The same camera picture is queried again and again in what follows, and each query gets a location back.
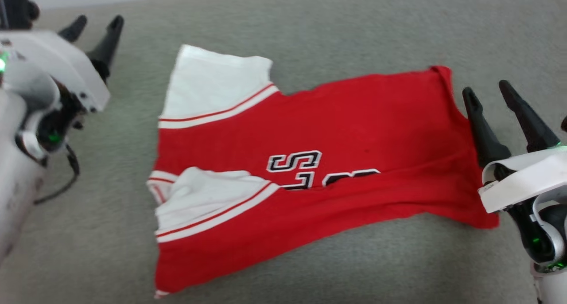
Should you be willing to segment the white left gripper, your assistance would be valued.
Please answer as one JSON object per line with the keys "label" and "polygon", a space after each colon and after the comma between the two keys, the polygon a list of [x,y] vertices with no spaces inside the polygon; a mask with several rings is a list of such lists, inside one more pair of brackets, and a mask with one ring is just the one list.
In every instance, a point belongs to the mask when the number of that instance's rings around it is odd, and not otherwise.
{"label": "white left gripper", "polygon": [[0,147],[26,156],[51,156],[84,115],[101,112],[111,94],[107,79],[125,20],[107,25],[90,52],[76,42],[87,25],[79,15],[58,34],[49,30],[0,31]]}

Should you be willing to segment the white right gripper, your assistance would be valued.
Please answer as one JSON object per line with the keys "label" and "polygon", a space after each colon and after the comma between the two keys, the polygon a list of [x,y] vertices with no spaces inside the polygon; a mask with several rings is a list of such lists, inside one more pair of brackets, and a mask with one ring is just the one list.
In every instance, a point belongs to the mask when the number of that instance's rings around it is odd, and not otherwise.
{"label": "white right gripper", "polygon": [[487,213],[503,211],[512,217],[524,249],[541,270],[565,269],[567,146],[559,146],[558,136],[509,81],[501,80],[499,89],[516,115],[530,154],[511,157],[485,119],[475,92],[470,87],[462,90],[477,160],[485,167],[484,185],[478,191],[482,204]]}

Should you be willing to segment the red and white jersey shirt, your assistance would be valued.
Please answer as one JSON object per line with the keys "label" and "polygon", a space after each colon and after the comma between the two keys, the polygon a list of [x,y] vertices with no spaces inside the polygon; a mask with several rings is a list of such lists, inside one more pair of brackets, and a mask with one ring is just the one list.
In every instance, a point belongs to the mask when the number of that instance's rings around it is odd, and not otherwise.
{"label": "red and white jersey shirt", "polygon": [[494,229],[451,70],[284,94],[272,61],[182,45],[147,186],[162,298],[356,227],[421,213]]}

